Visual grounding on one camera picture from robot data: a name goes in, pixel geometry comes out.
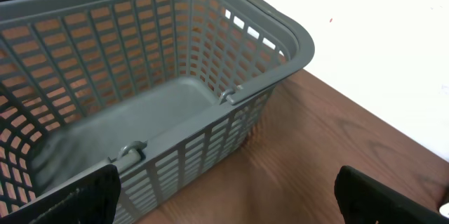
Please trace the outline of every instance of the shopping basket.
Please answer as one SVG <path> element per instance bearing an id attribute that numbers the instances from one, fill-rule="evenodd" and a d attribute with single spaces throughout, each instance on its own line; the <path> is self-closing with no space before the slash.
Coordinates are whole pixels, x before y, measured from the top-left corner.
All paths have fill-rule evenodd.
<path id="1" fill-rule="evenodd" d="M 262 0 L 0 0 L 1 215 L 113 163 L 115 223 L 137 220 L 234 151 L 313 54 Z"/>

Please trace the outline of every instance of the wooden table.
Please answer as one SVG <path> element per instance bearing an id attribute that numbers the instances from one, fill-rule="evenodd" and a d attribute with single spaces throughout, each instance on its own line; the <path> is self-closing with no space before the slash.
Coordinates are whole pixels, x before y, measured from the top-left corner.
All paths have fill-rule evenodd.
<path id="1" fill-rule="evenodd" d="M 342 165 L 432 210 L 449 185 L 449 163 L 303 70 L 279 84 L 241 149 L 140 223 L 343 223 Z"/>

